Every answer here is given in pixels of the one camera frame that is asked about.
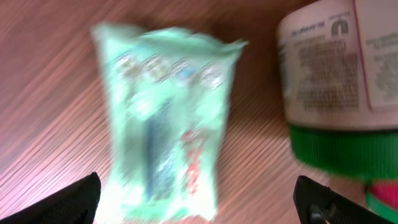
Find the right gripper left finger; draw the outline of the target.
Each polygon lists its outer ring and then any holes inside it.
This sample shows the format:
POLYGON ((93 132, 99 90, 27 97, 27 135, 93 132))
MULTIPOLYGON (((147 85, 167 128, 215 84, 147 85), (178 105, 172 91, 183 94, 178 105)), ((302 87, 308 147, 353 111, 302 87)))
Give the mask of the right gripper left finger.
POLYGON ((100 201, 96 172, 1 220, 1 224, 93 224, 100 201))

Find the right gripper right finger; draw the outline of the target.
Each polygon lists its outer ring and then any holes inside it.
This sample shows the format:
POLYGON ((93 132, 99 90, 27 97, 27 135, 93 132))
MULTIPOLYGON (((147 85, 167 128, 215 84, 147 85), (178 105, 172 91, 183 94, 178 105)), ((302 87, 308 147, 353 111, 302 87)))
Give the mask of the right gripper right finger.
POLYGON ((297 178, 293 200, 301 224, 392 224, 304 175, 297 178))

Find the red sauce bottle green cap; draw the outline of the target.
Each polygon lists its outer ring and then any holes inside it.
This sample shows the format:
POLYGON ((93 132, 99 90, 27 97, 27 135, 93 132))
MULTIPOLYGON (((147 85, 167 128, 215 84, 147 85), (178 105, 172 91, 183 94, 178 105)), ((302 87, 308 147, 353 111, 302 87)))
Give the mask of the red sauce bottle green cap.
POLYGON ((379 216, 397 223, 397 181, 374 182, 368 185, 366 204, 379 216))

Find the teal wet wipes pack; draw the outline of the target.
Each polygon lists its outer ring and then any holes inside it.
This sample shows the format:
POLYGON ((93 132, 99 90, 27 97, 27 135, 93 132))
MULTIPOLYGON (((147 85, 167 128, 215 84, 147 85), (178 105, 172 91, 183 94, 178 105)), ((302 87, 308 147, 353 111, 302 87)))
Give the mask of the teal wet wipes pack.
POLYGON ((108 22, 91 34, 113 156, 96 221, 214 220, 216 165, 245 41, 108 22))

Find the green lid spice jar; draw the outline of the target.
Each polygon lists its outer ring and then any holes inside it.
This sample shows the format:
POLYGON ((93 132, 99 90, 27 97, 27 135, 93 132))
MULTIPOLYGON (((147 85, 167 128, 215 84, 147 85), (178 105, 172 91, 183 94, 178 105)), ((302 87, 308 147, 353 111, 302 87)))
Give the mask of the green lid spice jar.
POLYGON ((397 178, 397 0, 320 0, 278 29, 295 157, 365 180, 397 178))

